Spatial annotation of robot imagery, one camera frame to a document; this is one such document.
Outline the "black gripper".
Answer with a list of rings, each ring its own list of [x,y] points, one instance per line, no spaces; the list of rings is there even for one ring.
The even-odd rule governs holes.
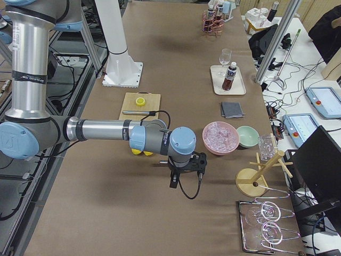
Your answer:
[[[205,153],[193,152],[187,165],[179,167],[176,162],[172,160],[171,157],[168,158],[168,167],[172,171],[170,174],[170,188],[177,188],[178,185],[178,175],[177,173],[189,173],[196,172],[198,176],[203,176],[205,174],[207,165],[207,156]]]

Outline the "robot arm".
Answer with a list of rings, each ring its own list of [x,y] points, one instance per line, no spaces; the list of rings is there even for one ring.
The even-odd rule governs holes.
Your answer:
[[[202,178],[206,155],[195,152],[196,135],[187,127],[169,130],[158,119],[97,121],[55,116],[45,109],[48,42],[51,30],[80,31],[80,1],[6,1],[13,24],[12,106],[1,124],[1,152],[15,159],[33,157],[67,141],[117,139],[133,149],[165,155],[170,186],[180,175],[196,172]]]

